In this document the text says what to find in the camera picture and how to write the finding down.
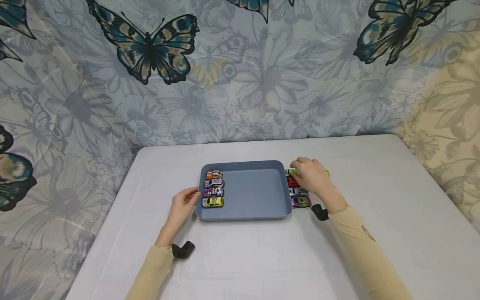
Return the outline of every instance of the left hand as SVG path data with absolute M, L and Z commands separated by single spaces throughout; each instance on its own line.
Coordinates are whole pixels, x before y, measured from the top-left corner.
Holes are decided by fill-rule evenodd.
M 175 234 L 192 213 L 200 195 L 198 187 L 192 187 L 173 196 L 170 213 L 155 242 L 156 246 L 167 247 L 172 243 Z

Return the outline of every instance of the hand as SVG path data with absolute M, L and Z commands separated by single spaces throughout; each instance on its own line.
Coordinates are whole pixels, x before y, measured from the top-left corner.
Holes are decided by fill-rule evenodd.
M 300 171 L 300 175 L 292 174 L 301 187 L 314 193 L 325 204 L 329 213 L 343 211 L 347 202 L 340 190 L 331 182 L 325 167 L 315 158 L 298 157 L 292 161 L 291 168 Z
M 155 242 L 158 247 L 167 247 L 177 234 L 180 227 L 185 223 L 192 213 L 195 203 L 200 198 L 198 187 L 185 189 L 172 198 L 172 206 L 168 214 L 165 225 L 160 230 L 160 234 Z

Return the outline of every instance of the purple toy car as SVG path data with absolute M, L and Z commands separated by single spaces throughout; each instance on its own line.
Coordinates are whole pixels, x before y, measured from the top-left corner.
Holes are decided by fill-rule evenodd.
M 310 207 L 312 205 L 312 202 L 310 200 L 310 197 L 290 197 L 292 200 L 292 206 L 293 208 L 297 207 Z
M 204 189 L 204 197 L 223 197 L 223 188 L 219 186 L 214 186 Z

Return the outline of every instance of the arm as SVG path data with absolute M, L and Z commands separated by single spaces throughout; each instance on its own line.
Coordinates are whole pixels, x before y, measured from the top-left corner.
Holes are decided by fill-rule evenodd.
M 144 264 L 135 278 L 125 300 L 155 300 L 158 290 L 170 272 L 173 261 L 172 240 L 192 213 L 200 198 L 196 187 L 185 189 L 173 196 L 172 206 L 155 245 L 150 247 Z
M 394 266 L 368 232 L 357 211 L 348 205 L 340 190 L 330 181 L 322 164 L 316 159 L 299 157 L 290 166 L 300 171 L 301 176 L 293 174 L 298 183 L 325 204 L 332 225 L 372 300 L 411 300 L 412 296 Z

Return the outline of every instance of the table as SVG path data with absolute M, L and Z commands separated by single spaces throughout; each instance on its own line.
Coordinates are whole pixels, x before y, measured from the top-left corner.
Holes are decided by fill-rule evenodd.
M 123 299 L 167 218 L 171 197 L 209 163 L 316 157 L 364 217 L 415 299 L 478 300 L 480 236 L 393 135 L 146 147 L 140 150 L 68 300 Z M 203 222 L 174 243 L 159 299 L 368 299 L 329 221 L 309 209 L 283 220 Z

